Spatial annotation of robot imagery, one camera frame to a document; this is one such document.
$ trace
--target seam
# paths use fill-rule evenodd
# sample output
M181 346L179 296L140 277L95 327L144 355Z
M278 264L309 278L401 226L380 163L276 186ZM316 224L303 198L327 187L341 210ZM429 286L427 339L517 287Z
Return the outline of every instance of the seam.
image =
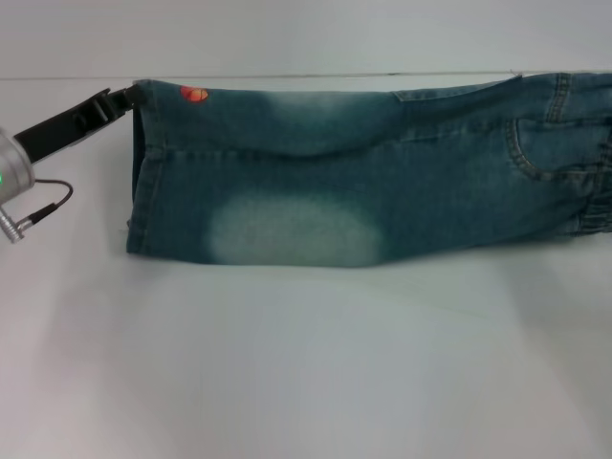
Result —
M149 200L148 200L148 209L146 211L146 217L144 220L144 228L142 229L141 243L139 245L140 253L144 253L144 250L147 248L148 235L149 235L149 222L151 220L151 215L153 214L153 207L155 204L155 200L157 199L158 191L160 188L160 181L162 178L162 171L164 169L164 163L165 163L166 156L167 156L167 135L165 133L165 129L163 128L163 125L160 120L160 106L159 106L159 102L157 99L157 94L155 92L155 89L152 86L150 86L150 88L151 88L151 94L153 96L153 105L154 105L154 112L155 112L154 117L155 117L155 124L156 124L155 128L159 129L159 132L161 133L161 136L162 136L162 158L159 160L159 163L156 169L156 175L153 180L153 190L151 191L151 196L149 197Z
M518 169L527 177L541 182L552 182L556 180L582 180L584 177L592 175L588 170L566 170L551 172L538 168L529 161L520 146L518 137L518 120L511 120L506 123L506 141L510 149L510 157Z
M548 111L546 120L549 122L560 122L561 114L563 111L563 105L570 91L570 83L572 76L570 74L558 74L557 76L557 89L555 90L555 96L553 103Z
M592 233L584 231L584 220L585 217L589 215L590 211L592 210L592 206L597 202L600 194L603 192L607 174L612 174L612 167L610 167L612 166L612 129L608 135L607 142L605 142L601 148L603 149L603 153L601 155L601 162L598 165L598 171L593 183L593 193L584 206L584 211L579 214L579 227L574 234L575 236ZM604 223L610 222L610 224L612 224L612 208L610 208L605 214L603 221Z
M495 88L499 88L501 86L504 86L506 84L509 83L513 83L515 81L518 81L520 79L522 79L523 76L519 75L519 76L514 76L510 79L506 79L503 81L495 81L492 83L484 83L484 84L474 84L474 85L470 85L470 86L484 86L481 88L477 88L477 89L471 89L468 90L467 92L458 92L455 94L448 94L448 95L442 95L439 97L435 97L435 98L410 98L407 97L405 95L414 95L415 93L418 93L420 91L426 91L426 89L414 89L414 90L407 90L407 91L392 91L392 93L395 95L395 97L400 101L400 102L405 102L405 103L412 103L412 102L433 102L435 100L446 100L449 98L461 98L461 97L467 97L467 96L472 96L474 94L478 94L478 93L482 93L483 91L489 91L489 90L493 90ZM458 91L459 87L455 87L455 88L436 88L436 89L442 89L442 90L447 90L449 92L451 91Z
M517 120L531 120L535 122L548 122L546 120L537 119L537 118L521 118ZM442 139L442 138L453 137L453 136L463 136L463 135L470 135L470 134L488 134L495 130L504 129L508 122L512 122L512 120L498 120L495 122L475 122L472 124L465 124L461 126L460 128L452 129L449 131L441 131L438 133L426 133L426 134L419 134L419 135L411 134L411 135L414 135L414 137L401 135L397 138L390 138L382 142L377 142L373 145L372 144L365 145L363 149L371 148L373 146L384 146L384 145L395 143L395 142L399 142L399 143L428 142L428 141L435 141L436 139ZM584 125L612 124L612 112L608 116L595 117L595 118L576 118L576 119L571 119L571 120L564 120L561 123L568 123L568 124L580 123ZM146 147L147 148L149 147L158 148L158 145L148 143ZM246 150L246 148L227 147L226 145L214 145L206 149L205 151L203 151L201 147L197 147L197 146L188 147L184 145L173 145L173 144L169 144L166 142L164 145L164 149L166 150L164 152L165 154L179 153L179 154L185 154L188 156L204 156L207 154L210 155L210 154L223 154L223 153L236 154L237 152L240 152L240 154L243 155L245 154L245 151L249 151L250 155L248 156L257 156L257 155L272 156L273 155L265 150L262 150L262 151L254 150L254 149ZM334 152L329 152L326 154L336 154L336 153L342 153L342 151L334 151ZM308 156L304 158L315 158L317 156L324 156L324 154ZM164 158L147 158L147 159L151 162L164 160Z

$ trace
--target black wire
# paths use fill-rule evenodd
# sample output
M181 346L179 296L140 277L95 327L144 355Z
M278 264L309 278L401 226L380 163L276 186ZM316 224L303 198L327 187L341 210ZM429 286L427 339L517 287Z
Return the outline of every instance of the black wire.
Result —
M73 188L73 186L70 185L68 182L64 182L63 180L36 179L36 182L38 184L54 184L54 185L64 185L68 187L68 193L66 193L66 196L64 196L62 200L59 201L55 205L56 208L59 208L63 206L64 204L66 204L66 202L72 197L73 193L75 192L75 189Z

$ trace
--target jeans pocket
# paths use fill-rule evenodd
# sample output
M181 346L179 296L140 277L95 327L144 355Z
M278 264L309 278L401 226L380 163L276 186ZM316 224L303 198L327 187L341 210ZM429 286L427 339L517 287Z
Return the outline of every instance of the jeans pocket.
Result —
M528 178L582 182L601 168L610 129L611 119L509 120L506 141L515 166Z

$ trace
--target jeans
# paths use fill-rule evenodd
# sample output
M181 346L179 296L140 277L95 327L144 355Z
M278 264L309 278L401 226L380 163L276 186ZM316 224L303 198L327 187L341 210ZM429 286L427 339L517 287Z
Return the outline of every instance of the jeans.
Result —
M138 84L129 252L359 267L612 231L612 74L388 93Z

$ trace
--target white background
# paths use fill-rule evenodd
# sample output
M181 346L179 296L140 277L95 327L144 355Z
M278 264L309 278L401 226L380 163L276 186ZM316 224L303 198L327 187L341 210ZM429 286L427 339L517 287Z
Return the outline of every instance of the white background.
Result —
M12 132L132 77L390 90L612 69L602 0L0 13ZM127 116L38 164L75 196L17 246L0 239L0 458L612 457L609 235L353 271L142 259L124 253L130 150Z

